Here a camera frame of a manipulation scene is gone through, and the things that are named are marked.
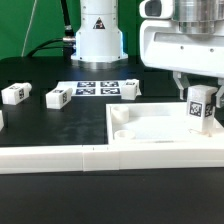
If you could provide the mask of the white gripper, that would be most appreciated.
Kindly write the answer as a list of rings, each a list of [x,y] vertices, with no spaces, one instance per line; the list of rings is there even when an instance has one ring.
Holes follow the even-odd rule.
[[[145,20],[140,27],[140,57],[147,67],[171,70],[184,99],[185,73],[224,78],[224,21],[214,34],[184,34],[171,20]]]

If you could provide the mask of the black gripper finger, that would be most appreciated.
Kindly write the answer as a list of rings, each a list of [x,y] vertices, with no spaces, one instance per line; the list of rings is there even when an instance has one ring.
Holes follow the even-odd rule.
[[[218,79],[218,85],[220,86],[216,93],[216,107],[224,107],[224,79]]]

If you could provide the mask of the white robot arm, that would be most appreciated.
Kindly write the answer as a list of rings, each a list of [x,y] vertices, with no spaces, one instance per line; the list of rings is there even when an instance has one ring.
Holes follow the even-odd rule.
[[[91,69],[125,60],[118,28],[118,0],[80,0],[81,27],[71,59]],[[185,73],[216,77],[216,106],[224,106],[224,0],[142,0],[140,58],[173,72],[179,89]]]

